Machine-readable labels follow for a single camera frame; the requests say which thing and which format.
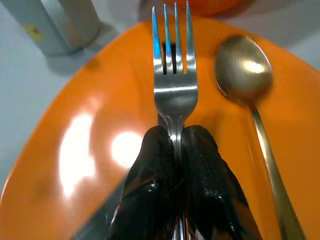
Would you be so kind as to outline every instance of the spoon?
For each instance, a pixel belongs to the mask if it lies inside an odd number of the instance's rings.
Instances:
[[[215,58],[215,78],[226,97],[246,104],[251,111],[272,186],[281,239],[306,240],[255,105],[257,98],[264,95],[272,85],[272,68],[267,56],[252,39],[241,35],[232,36],[219,46]]]

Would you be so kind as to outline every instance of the table surface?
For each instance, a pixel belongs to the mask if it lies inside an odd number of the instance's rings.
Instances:
[[[92,1],[102,22],[98,38],[84,50],[61,57],[44,56],[0,3],[0,190],[46,108],[73,74],[126,29],[150,19],[152,6],[162,8],[159,0]],[[217,18],[272,41],[320,70],[319,12],[317,0],[256,0],[235,15]]]

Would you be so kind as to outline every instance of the fork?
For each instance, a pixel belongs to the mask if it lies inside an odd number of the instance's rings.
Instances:
[[[152,9],[152,41],[154,67],[154,103],[159,115],[164,119],[173,146],[175,164],[181,164],[181,144],[184,122],[193,112],[198,102],[198,80],[193,28],[189,3],[186,1],[186,73],[184,73],[183,57],[180,40],[180,27],[177,3],[174,3],[175,16],[175,61],[176,73],[171,51],[167,6],[164,4],[165,24],[165,62],[162,61],[161,43],[155,7]],[[173,239],[187,239],[184,214],[179,217]]]

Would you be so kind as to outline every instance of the orange object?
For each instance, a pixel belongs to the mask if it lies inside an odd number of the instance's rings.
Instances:
[[[163,40],[164,22],[158,23]],[[180,25],[186,49],[185,20]],[[174,29],[172,18],[170,27]],[[235,34],[254,39],[274,71],[273,87],[257,107],[306,237],[318,240],[320,73],[269,41],[227,24],[194,18],[193,30],[199,98],[185,125],[202,125],[211,132],[263,239],[279,240],[250,112],[222,96],[214,75],[222,40]],[[152,46],[151,23],[136,25],[88,62],[57,96],[6,182],[0,239],[67,240],[123,179],[142,136],[157,124]]]
[[[179,9],[186,10],[186,0],[164,0],[173,6],[177,2]],[[231,8],[241,3],[247,3],[249,0],[188,0],[193,15],[209,17]]]

